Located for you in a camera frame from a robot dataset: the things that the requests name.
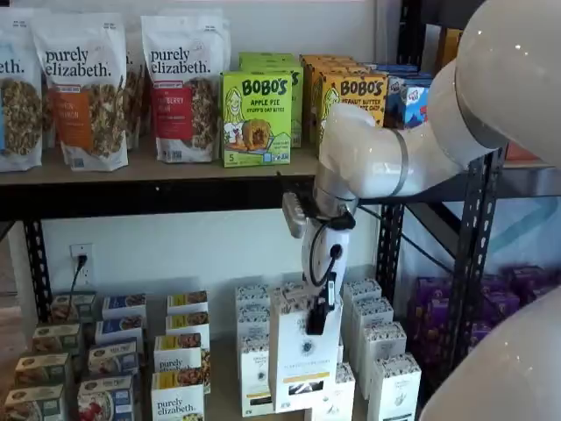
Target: cereal box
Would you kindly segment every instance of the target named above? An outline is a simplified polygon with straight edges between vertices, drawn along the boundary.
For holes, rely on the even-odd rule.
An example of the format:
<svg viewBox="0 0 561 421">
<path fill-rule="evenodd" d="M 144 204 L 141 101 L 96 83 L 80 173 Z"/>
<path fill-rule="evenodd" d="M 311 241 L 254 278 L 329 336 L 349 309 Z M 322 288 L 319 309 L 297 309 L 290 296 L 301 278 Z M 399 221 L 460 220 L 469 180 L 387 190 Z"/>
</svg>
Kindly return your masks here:
<svg viewBox="0 0 561 421">
<path fill-rule="evenodd" d="M 90 323 L 95 320 L 95 292 L 79 292 L 72 295 L 72 303 L 70 303 L 70 295 L 62 294 L 53 297 L 51 303 L 51 317 L 56 323 L 77 322 Z"/>
<path fill-rule="evenodd" d="M 201 335 L 201 366 L 204 375 L 204 393 L 210 393 L 210 331 L 209 313 L 175 315 L 166 317 L 166 335 Z"/>
<path fill-rule="evenodd" d="M 415 421 L 421 369 L 410 353 L 373 364 L 367 421 Z"/>
<path fill-rule="evenodd" d="M 327 314 L 322 335 L 308 335 L 314 302 L 315 296 L 303 292 L 271 299 L 269 388 L 275 412 L 316 406 L 335 384 L 341 303 Z"/>
<path fill-rule="evenodd" d="M 153 421 L 203 421 L 204 392 L 200 368 L 152 375 Z"/>
<path fill-rule="evenodd" d="M 360 338 L 362 358 L 357 373 L 362 396 L 368 399 L 372 380 L 372 365 L 378 359 L 387 359 L 405 353 L 407 335 L 400 323 L 392 322 L 367 326 Z"/>
<path fill-rule="evenodd" d="M 209 311 L 207 291 L 189 292 L 167 297 L 167 315 Z"/>
<path fill-rule="evenodd" d="M 269 390 L 269 335 L 240 339 L 240 389 L 242 416 L 273 413 Z"/>
<path fill-rule="evenodd" d="M 65 390 L 62 384 L 15 388 L 4 404 L 6 421 L 66 421 Z"/>
<path fill-rule="evenodd" d="M 131 375 L 86 380 L 78 390 L 80 420 L 134 421 Z"/>
<path fill-rule="evenodd" d="M 201 334 L 157 336 L 154 345 L 154 371 L 164 373 L 201 366 Z"/>
<path fill-rule="evenodd" d="M 137 351 L 144 354 L 144 336 L 142 317 L 112 318 L 96 323 L 96 343 L 110 344 L 122 339 L 135 338 Z"/>
<path fill-rule="evenodd" d="M 133 296 L 106 296 L 103 299 L 103 320 L 141 316 L 146 326 L 146 294 Z"/>
<path fill-rule="evenodd" d="M 337 364 L 335 387 L 316 407 L 304 411 L 304 421 L 352 421 L 354 386 L 351 366 L 347 362 Z"/>
</svg>

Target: product box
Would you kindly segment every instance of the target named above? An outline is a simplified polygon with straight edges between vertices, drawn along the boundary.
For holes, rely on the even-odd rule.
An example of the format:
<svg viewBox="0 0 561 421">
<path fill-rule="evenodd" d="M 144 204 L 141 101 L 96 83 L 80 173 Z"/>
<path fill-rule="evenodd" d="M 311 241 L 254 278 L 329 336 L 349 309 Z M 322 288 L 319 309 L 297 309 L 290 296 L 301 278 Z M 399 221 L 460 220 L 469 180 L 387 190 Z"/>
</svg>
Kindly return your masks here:
<svg viewBox="0 0 561 421">
<path fill-rule="evenodd" d="M 341 333 L 343 342 L 351 350 L 352 337 L 352 306 L 357 300 L 363 298 L 381 298 L 382 288 L 373 278 L 365 278 L 357 281 L 343 283 L 343 319 L 341 321 Z"/>
<path fill-rule="evenodd" d="M 357 368 L 359 385 L 362 396 L 370 396 L 372 381 L 372 365 L 377 359 L 386 360 L 389 357 L 405 353 L 407 335 L 399 322 L 377 324 L 366 327 L 360 338 L 362 358 Z"/>
<path fill-rule="evenodd" d="M 32 336 L 32 350 L 37 353 L 67 352 L 84 355 L 82 327 L 79 323 L 38 325 Z"/>
<path fill-rule="evenodd" d="M 334 103 L 350 103 L 367 111 L 382 127 L 386 110 L 387 75 L 384 74 L 339 74 L 322 72 L 322 90 L 317 105 L 317 150 L 322 144 L 323 130 Z"/>
<path fill-rule="evenodd" d="M 137 340 L 137 351 L 144 354 L 142 320 L 141 316 L 130 316 L 97 322 L 96 343 L 106 345 L 123 339 L 135 338 Z"/>
<path fill-rule="evenodd" d="M 352 421 L 354 385 L 351 366 L 337 364 L 335 387 L 317 406 L 304 411 L 304 421 Z"/>
<path fill-rule="evenodd" d="M 14 388 L 4 404 L 6 421 L 67 421 L 65 390 L 62 384 Z"/>
<path fill-rule="evenodd" d="M 72 361 L 68 353 L 26 354 L 20 357 L 15 371 L 14 380 L 20 387 L 50 382 L 69 388 L 74 384 Z"/>
<path fill-rule="evenodd" d="M 242 416 L 274 413 L 269 390 L 269 335 L 242 337 L 239 354 Z"/>
<path fill-rule="evenodd" d="M 166 317 L 166 335 L 177 336 L 190 333 L 201 335 L 201 367 L 204 376 L 204 393 L 210 393 L 209 313 L 202 311 Z"/>
<path fill-rule="evenodd" d="M 53 296 L 51 303 L 51 317 L 55 323 L 77 322 L 91 323 L 95 320 L 95 292 L 76 292 L 72 295 L 62 294 Z"/>
<path fill-rule="evenodd" d="M 335 384 L 341 303 L 325 320 L 323 335 L 306 334 L 316 297 L 278 294 L 271 299 L 269 388 L 275 412 L 319 404 Z"/>
<path fill-rule="evenodd" d="M 201 366 L 201 334 L 157 336 L 154 344 L 154 371 L 164 373 Z"/>
<path fill-rule="evenodd" d="M 146 327 L 146 294 L 106 296 L 103 299 L 103 320 L 134 316 L 141 316 L 142 325 Z"/>
<path fill-rule="evenodd" d="M 394 320 L 394 309 L 387 298 L 363 298 L 354 302 L 352 312 L 352 344 L 349 350 L 351 367 L 358 371 L 362 349 L 360 348 L 360 333 L 366 324 L 389 323 Z"/>
<path fill-rule="evenodd" d="M 88 371 L 91 375 L 137 375 L 137 340 L 128 338 L 113 344 L 92 346 L 88 355 Z"/>
<path fill-rule="evenodd" d="M 373 365 L 367 421 L 415 421 L 421 369 L 410 353 Z"/>
<path fill-rule="evenodd" d="M 226 73 L 222 94 L 224 166 L 290 163 L 290 73 Z"/>
<path fill-rule="evenodd" d="M 302 89 L 304 74 L 302 65 L 298 61 L 251 61 L 240 66 L 243 71 L 288 72 L 292 76 L 292 117 L 291 117 L 291 147 L 302 146 Z"/>
<path fill-rule="evenodd" d="M 78 389 L 80 420 L 134 421 L 131 375 L 86 380 Z"/>
<path fill-rule="evenodd" d="M 202 370 L 187 368 L 152 375 L 153 421 L 203 421 Z"/>
<path fill-rule="evenodd" d="M 167 297 L 167 315 L 209 311 L 207 291 L 189 292 Z"/>
</svg>

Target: cardboard box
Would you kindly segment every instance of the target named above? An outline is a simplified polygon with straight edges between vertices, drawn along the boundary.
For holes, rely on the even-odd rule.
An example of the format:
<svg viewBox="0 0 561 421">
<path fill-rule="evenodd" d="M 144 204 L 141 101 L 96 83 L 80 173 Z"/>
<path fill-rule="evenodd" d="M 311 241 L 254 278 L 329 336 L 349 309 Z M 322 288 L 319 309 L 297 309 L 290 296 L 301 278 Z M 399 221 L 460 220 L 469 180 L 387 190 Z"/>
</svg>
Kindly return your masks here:
<svg viewBox="0 0 561 421">
<path fill-rule="evenodd" d="M 356 371 L 359 369 L 362 349 L 360 348 L 360 333 L 366 324 L 389 323 L 394 320 L 394 309 L 385 298 L 363 298 L 354 303 L 352 313 L 352 344 L 349 362 Z"/>
<path fill-rule="evenodd" d="M 166 335 L 185 335 L 199 333 L 201 335 L 201 366 L 204 376 L 204 393 L 210 393 L 210 331 L 209 313 L 198 313 L 167 316 Z"/>
<path fill-rule="evenodd" d="M 421 369 L 410 353 L 373 365 L 367 421 L 415 421 Z"/>
<path fill-rule="evenodd" d="M 146 327 L 146 294 L 134 296 L 106 296 L 103 299 L 103 320 L 115 318 L 142 317 L 142 325 Z"/>
<path fill-rule="evenodd" d="M 348 363 L 337 364 L 335 387 L 321 402 L 304 412 L 304 421 L 352 421 L 354 376 Z"/>
<path fill-rule="evenodd" d="M 96 319 L 95 304 L 95 292 L 76 292 L 72 295 L 72 303 L 69 294 L 56 295 L 51 303 L 51 317 L 54 323 L 91 323 Z"/>
<path fill-rule="evenodd" d="M 142 320 L 141 316 L 130 316 L 97 322 L 96 343 L 106 345 L 123 339 L 135 338 L 137 340 L 137 351 L 144 354 Z"/>
<path fill-rule="evenodd" d="M 373 363 L 377 359 L 405 353 L 407 335 L 399 322 L 366 327 L 361 335 L 362 355 L 357 373 L 362 396 L 368 399 L 373 374 Z"/>
<path fill-rule="evenodd" d="M 271 300 L 269 388 L 275 412 L 304 410 L 319 403 L 335 384 L 341 303 L 325 320 L 323 335 L 309 336 L 306 324 L 314 296 Z"/>
<path fill-rule="evenodd" d="M 85 380 L 78 389 L 80 419 L 134 421 L 134 388 L 131 375 Z"/>
<path fill-rule="evenodd" d="M 30 388 L 14 388 L 4 404 L 7 421 L 67 421 L 65 390 L 62 384 Z"/>
<path fill-rule="evenodd" d="M 274 413 L 269 390 L 269 335 L 240 339 L 240 390 L 243 417 Z"/>
<path fill-rule="evenodd" d="M 187 368 L 152 375 L 152 420 L 204 420 L 203 375 Z"/>
<path fill-rule="evenodd" d="M 201 334 L 157 336 L 154 344 L 154 371 L 178 371 L 201 366 Z"/>
<path fill-rule="evenodd" d="M 222 93 L 224 166 L 290 163 L 292 75 L 226 73 Z"/>
<path fill-rule="evenodd" d="M 209 311 L 207 291 L 189 292 L 167 297 L 167 315 Z"/>
</svg>

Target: bobo's peanut butter box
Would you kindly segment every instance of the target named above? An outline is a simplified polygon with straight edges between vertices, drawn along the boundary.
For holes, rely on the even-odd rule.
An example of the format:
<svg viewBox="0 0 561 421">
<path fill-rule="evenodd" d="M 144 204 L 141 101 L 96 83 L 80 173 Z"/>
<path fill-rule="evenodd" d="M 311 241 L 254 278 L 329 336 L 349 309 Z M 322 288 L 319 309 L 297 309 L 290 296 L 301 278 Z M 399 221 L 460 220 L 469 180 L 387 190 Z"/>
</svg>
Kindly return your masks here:
<svg viewBox="0 0 561 421">
<path fill-rule="evenodd" d="M 222 93 L 224 166 L 290 163 L 292 75 L 230 72 Z"/>
<path fill-rule="evenodd" d="M 387 76 L 382 74 L 345 75 L 335 72 L 322 74 L 322 89 L 318 103 L 317 150 L 323 140 L 325 122 L 334 103 L 357 105 L 374 117 L 382 127 L 387 96 Z"/>
</svg>

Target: oatmeal box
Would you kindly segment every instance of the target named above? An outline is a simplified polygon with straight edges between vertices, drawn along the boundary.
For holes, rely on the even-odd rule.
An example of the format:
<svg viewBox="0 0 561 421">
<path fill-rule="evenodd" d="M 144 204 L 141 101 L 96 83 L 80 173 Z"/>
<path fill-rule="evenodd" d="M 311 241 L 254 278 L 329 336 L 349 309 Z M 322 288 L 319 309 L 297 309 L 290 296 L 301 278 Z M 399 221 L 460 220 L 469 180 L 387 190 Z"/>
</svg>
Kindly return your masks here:
<svg viewBox="0 0 561 421">
<path fill-rule="evenodd" d="M 204 393 L 210 393 L 210 331 L 209 313 L 198 313 L 167 316 L 166 335 L 184 335 L 199 333 L 201 335 L 201 366 L 204 375 Z"/>
<path fill-rule="evenodd" d="M 78 390 L 80 420 L 134 421 L 131 375 L 86 380 Z"/>
<path fill-rule="evenodd" d="M 204 387 L 200 368 L 152 375 L 153 421 L 203 421 Z"/>
<path fill-rule="evenodd" d="M 62 384 L 15 388 L 4 404 L 7 421 L 67 421 L 67 403 Z"/>
<path fill-rule="evenodd" d="M 292 75 L 229 72 L 222 93 L 224 166 L 290 163 Z"/>
<path fill-rule="evenodd" d="M 209 311 L 207 291 L 189 292 L 167 297 L 167 315 Z"/>
<path fill-rule="evenodd" d="M 201 366 L 201 333 L 157 336 L 154 344 L 154 371 L 164 373 Z"/>
</svg>

